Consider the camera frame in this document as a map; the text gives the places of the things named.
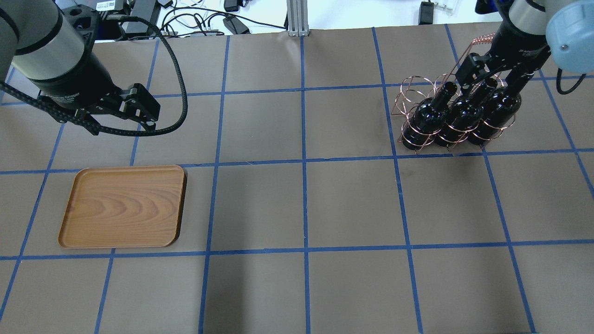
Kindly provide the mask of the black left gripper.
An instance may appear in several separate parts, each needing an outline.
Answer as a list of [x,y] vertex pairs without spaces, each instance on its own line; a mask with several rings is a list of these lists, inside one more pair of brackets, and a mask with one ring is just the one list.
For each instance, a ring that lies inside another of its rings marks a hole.
[[121,89],[106,70],[72,71],[54,79],[41,80],[39,89],[59,106],[71,110],[79,120],[98,122],[93,116],[116,116],[139,123],[144,132],[156,131],[161,105],[141,83]]

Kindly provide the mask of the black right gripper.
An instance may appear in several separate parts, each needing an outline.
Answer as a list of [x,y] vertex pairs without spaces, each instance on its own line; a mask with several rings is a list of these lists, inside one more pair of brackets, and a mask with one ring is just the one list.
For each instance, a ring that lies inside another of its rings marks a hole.
[[455,78],[463,89],[502,71],[518,75],[540,69],[551,55],[545,35],[502,21],[496,32],[474,38],[456,64]]

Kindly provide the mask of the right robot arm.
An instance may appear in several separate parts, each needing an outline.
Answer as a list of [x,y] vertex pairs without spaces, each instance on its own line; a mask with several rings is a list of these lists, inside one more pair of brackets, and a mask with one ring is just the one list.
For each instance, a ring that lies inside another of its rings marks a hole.
[[542,68],[549,58],[558,73],[594,68],[594,3],[591,0],[478,0],[477,13],[498,12],[501,25],[484,55],[466,52],[455,77],[466,94],[507,71],[507,84]]

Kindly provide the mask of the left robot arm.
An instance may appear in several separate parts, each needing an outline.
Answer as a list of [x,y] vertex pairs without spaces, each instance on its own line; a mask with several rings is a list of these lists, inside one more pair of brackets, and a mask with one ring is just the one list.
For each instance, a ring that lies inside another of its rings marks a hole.
[[140,83],[119,88],[92,51],[100,15],[88,6],[62,11],[52,0],[1,2],[1,74],[13,67],[32,97],[6,81],[1,91],[92,135],[156,136],[161,106]]

